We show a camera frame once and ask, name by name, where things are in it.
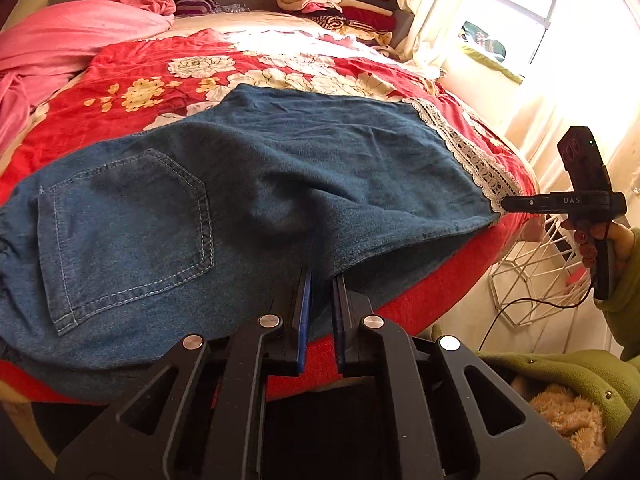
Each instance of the black cable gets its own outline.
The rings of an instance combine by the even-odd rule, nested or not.
[[[508,306],[511,306],[514,303],[520,303],[521,301],[535,301],[536,303],[542,303],[542,304],[554,306],[556,308],[560,308],[561,310],[569,310],[571,308],[578,308],[581,304],[583,304],[584,300],[587,299],[587,297],[588,297],[589,293],[591,292],[592,288],[593,288],[593,282],[591,282],[591,285],[589,285],[589,288],[587,289],[587,292],[582,297],[582,299],[580,301],[578,301],[578,303],[576,303],[574,305],[567,305],[567,306],[556,305],[555,303],[551,303],[550,301],[536,300],[535,298],[518,298],[517,300],[510,301],[509,303],[507,303],[504,307],[502,307],[500,309],[500,312],[498,312],[498,315],[495,317],[494,322],[491,323],[491,326],[489,327],[489,330],[486,331],[486,334],[484,335],[484,339],[482,339],[482,342],[480,343],[480,348],[478,349],[478,351],[482,350],[482,346],[484,346],[484,343],[486,343],[486,339],[489,337],[489,334],[491,333],[491,330],[494,328],[496,322],[498,321],[498,319],[502,315],[502,313],[505,310],[507,310]]]

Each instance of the pink blanket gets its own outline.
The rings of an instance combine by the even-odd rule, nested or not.
[[[41,9],[0,33],[0,153],[31,111],[102,47],[164,32],[174,11],[173,0],[81,0]]]

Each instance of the metal screw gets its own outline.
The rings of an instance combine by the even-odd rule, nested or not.
[[[449,352],[453,352],[460,348],[460,341],[457,337],[453,337],[452,335],[444,335],[440,338],[440,346],[442,346],[445,350]]]
[[[380,328],[384,325],[385,320],[380,316],[367,316],[362,322],[364,326],[368,326],[369,328]]]
[[[182,346],[184,346],[187,350],[195,350],[202,346],[204,341],[198,334],[191,334],[185,337],[182,340]]]
[[[273,328],[280,324],[280,318],[275,314],[265,314],[260,318],[260,325],[265,328]]]

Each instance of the blue denim pants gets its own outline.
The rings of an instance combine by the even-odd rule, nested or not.
[[[495,219],[411,105],[240,85],[16,187],[0,210],[4,358],[110,400],[185,334],[264,314],[302,265],[313,339],[331,330],[332,276],[380,306]]]

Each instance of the window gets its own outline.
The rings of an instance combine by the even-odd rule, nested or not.
[[[556,0],[477,0],[466,13],[466,39],[485,54],[495,53],[488,56],[512,72],[525,75],[551,25],[555,3]]]

